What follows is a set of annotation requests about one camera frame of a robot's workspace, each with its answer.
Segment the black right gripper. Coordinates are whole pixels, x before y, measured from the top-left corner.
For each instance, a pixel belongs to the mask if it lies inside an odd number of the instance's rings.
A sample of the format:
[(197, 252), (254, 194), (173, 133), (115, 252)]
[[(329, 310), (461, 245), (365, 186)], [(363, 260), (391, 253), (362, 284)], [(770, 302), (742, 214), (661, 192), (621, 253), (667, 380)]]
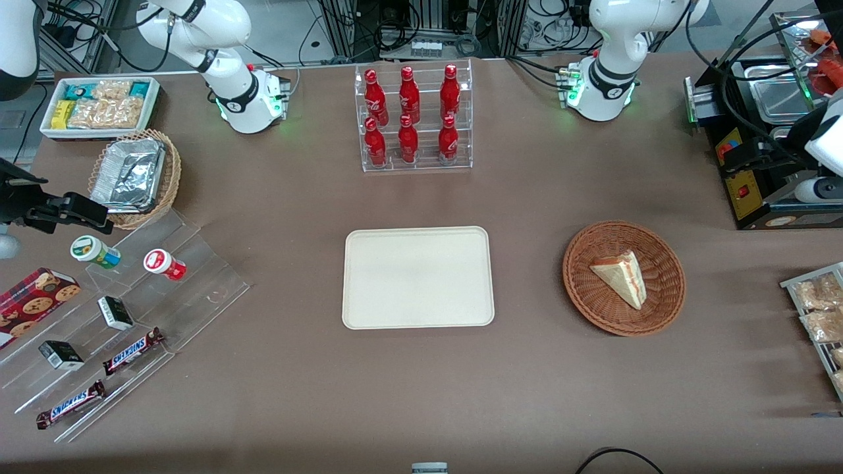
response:
[(113, 232), (107, 207), (75, 192), (49, 198), (41, 188), (48, 182), (2, 158), (2, 224), (11, 224), (25, 216), (27, 227), (43, 233), (54, 233), (60, 224), (88, 227), (106, 235)]

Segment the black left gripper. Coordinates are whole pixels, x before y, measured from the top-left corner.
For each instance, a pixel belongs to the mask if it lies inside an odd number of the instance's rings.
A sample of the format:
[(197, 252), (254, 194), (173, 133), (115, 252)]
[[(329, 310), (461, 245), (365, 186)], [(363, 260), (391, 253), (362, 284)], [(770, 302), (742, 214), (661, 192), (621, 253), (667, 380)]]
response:
[(721, 143), (721, 171), (738, 174), (743, 171), (777, 170), (795, 165), (817, 174), (832, 174), (826, 162), (831, 156), (832, 117), (826, 116), (827, 106), (819, 106), (797, 120), (782, 143), (763, 143), (750, 139), (726, 139)]

